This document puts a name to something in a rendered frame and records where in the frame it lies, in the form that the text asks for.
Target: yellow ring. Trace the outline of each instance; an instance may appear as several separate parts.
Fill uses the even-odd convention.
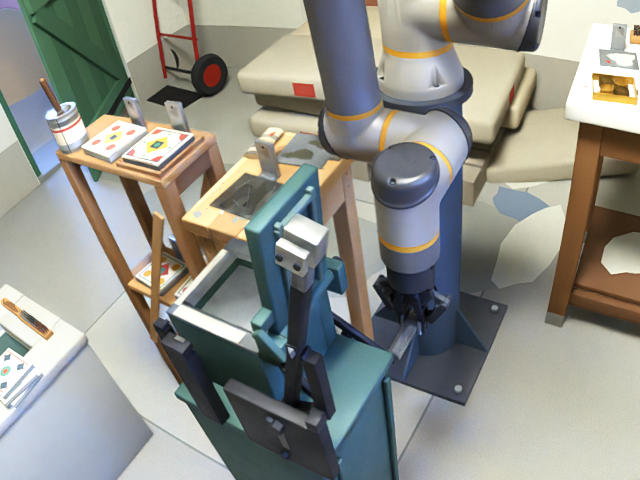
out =
[[[528,3],[529,3],[529,0],[524,0],[524,3],[522,5],[520,5],[518,8],[516,8],[513,12],[507,13],[506,15],[503,15],[501,17],[495,17],[495,18],[474,17],[474,16],[469,15],[468,13],[464,12],[458,5],[456,5],[456,8],[465,17],[468,17],[471,20],[475,20],[476,22],[495,23],[495,22],[502,22],[503,20],[508,20],[509,18],[516,16],[518,13],[520,13],[522,11],[522,9],[524,7],[526,7],[528,5]]]
[[[447,42],[453,42],[449,35],[449,25],[447,24],[447,0],[440,0],[440,30],[442,30],[442,38]]]
[[[327,112],[327,115],[329,115],[331,118],[335,118],[336,120],[341,120],[343,122],[355,122],[356,120],[363,120],[365,118],[370,117],[371,115],[375,115],[378,110],[380,110],[382,108],[382,100],[380,100],[380,103],[378,104],[377,107],[375,107],[373,110],[369,110],[368,112],[364,112],[361,113],[360,115],[336,115],[335,113],[331,113],[329,110],[325,110]]]
[[[442,161],[449,169],[449,185],[451,185],[451,182],[453,182],[453,169],[451,168],[451,163],[449,162],[449,159],[444,156],[444,153],[442,153],[433,145],[429,145],[428,143],[424,143],[424,142],[414,142],[414,143],[418,143],[423,147],[427,147],[429,150],[432,150],[435,154],[440,155],[440,158],[442,158]]]
[[[380,130],[380,142],[378,145],[378,151],[384,150],[384,144],[387,141],[387,130],[389,130],[389,125],[391,125],[391,119],[398,113],[399,110],[391,110],[387,118],[384,119],[384,123],[382,124],[382,130]]]
[[[398,253],[417,253],[417,252],[422,252],[422,251],[426,250],[427,248],[432,247],[433,244],[438,241],[438,238],[440,238],[440,230],[438,230],[438,233],[436,233],[436,236],[433,237],[431,240],[429,240],[427,243],[425,243],[424,245],[418,245],[417,247],[396,247],[395,245],[391,245],[389,242],[383,240],[380,235],[378,235],[378,238],[380,239],[380,243],[381,244],[383,244],[389,250],[393,250],[394,252],[398,252]]]
[[[393,55],[394,57],[399,58],[410,58],[412,60],[420,59],[420,58],[433,58],[438,57],[444,53],[447,53],[449,50],[453,48],[453,43],[450,43],[438,50],[431,50],[430,52],[401,52],[399,50],[393,50],[385,45],[382,45],[382,48],[389,55]]]

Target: red wheel hub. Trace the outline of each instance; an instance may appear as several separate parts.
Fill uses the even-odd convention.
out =
[[[218,65],[209,65],[202,75],[202,79],[207,87],[215,87],[222,77],[222,70]]]

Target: black wheel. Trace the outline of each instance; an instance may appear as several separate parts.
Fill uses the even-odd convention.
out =
[[[208,53],[193,65],[191,83],[199,93],[211,97],[224,88],[228,75],[224,60],[214,53]]]

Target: red hand truck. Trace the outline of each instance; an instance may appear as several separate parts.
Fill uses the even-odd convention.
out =
[[[198,37],[196,36],[196,24],[193,15],[193,0],[187,0],[189,5],[189,24],[191,27],[191,36],[172,35],[160,32],[160,22],[158,20],[158,4],[157,0],[153,2],[153,19],[156,23],[156,38],[158,39],[158,50],[160,51],[160,63],[162,64],[162,74],[167,78],[167,70],[172,72],[188,73],[191,75],[191,83],[196,91],[206,97],[211,97],[219,93],[227,82],[229,75],[227,64],[224,60],[214,53],[208,53],[200,56],[198,52]],[[191,40],[193,43],[193,54],[196,62],[191,70],[180,68],[180,60],[178,54],[171,49],[173,58],[176,61],[175,67],[168,67],[164,59],[164,49],[162,48],[162,37],[181,38],[183,40]]]

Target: teal machine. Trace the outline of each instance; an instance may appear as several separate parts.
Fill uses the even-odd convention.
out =
[[[176,395],[237,480],[398,478],[393,355],[331,312],[347,283],[320,205],[304,165],[169,309],[173,327],[156,322]],[[243,317],[253,279],[260,304]],[[216,295],[245,301],[215,310]]]

